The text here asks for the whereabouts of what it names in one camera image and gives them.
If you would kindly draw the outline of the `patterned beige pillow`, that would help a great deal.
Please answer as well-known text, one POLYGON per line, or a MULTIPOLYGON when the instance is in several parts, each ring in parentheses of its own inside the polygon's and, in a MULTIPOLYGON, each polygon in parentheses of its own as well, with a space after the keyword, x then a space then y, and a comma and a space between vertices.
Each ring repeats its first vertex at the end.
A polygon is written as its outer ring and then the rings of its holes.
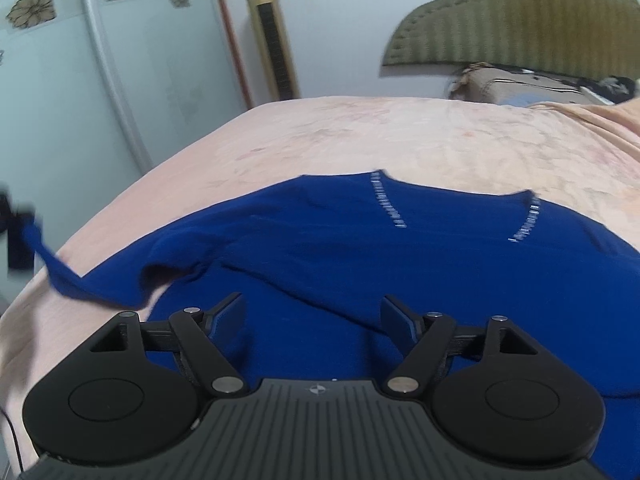
POLYGON ((448 94, 452 100, 515 107, 544 102, 615 105, 638 96, 637 79, 606 76, 593 80, 488 63, 466 66, 451 84, 448 94))

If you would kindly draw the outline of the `blue beaded sweater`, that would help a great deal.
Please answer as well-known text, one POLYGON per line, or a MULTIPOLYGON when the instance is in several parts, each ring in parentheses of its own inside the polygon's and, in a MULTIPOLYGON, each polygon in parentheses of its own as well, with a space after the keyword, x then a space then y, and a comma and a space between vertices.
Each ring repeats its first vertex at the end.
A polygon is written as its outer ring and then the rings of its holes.
POLYGON ((24 231, 62 295, 163 320, 239 292, 226 353, 249 382, 385 377, 384 296, 464 325, 502 314, 603 396, 594 461, 639 474, 639 254, 530 191, 461 193, 383 171, 301 176, 168 224, 78 275, 24 231))

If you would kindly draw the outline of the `pink floral bed sheet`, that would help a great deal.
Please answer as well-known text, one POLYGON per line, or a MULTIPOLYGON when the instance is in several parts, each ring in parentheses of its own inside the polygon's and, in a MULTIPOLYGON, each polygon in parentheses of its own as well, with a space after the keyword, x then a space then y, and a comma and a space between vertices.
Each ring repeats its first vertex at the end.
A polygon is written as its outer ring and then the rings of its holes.
POLYGON ((450 190, 537 192, 639 240, 639 161, 553 110, 420 98, 258 106, 166 160, 61 247, 85 273, 186 214, 301 174, 384 169, 450 190))

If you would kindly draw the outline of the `gold tower fan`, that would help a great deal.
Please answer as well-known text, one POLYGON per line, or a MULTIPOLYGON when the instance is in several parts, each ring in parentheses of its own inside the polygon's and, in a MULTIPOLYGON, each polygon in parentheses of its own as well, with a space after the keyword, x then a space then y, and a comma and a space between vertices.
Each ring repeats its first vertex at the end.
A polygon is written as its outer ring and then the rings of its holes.
POLYGON ((279 0, 246 0, 270 96, 300 98, 294 63, 279 0))

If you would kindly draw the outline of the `green quilted headboard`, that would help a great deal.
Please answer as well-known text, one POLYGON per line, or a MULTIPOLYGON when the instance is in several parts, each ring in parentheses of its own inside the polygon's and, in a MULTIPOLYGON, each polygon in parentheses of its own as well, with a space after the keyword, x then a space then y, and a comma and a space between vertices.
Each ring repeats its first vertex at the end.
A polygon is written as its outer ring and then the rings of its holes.
POLYGON ((524 67, 599 80, 639 76, 638 0, 433 0, 397 26, 386 66, 524 67))

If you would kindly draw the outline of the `orange blanket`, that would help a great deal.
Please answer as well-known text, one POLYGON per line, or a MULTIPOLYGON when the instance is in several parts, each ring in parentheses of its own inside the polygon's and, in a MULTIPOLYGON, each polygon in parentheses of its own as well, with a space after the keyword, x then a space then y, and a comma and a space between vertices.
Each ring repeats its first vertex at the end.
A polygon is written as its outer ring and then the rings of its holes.
POLYGON ((614 105, 544 102, 532 105, 532 108, 558 112, 613 144, 636 162, 639 160, 639 98, 614 105))

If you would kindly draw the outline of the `white floral wardrobe door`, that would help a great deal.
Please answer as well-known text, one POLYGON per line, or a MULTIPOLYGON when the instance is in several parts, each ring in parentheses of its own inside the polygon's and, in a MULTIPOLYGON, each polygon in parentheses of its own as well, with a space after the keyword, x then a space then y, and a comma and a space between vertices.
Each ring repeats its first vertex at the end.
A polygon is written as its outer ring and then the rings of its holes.
POLYGON ((218 0, 1 0, 1 183, 53 247, 244 110, 218 0))

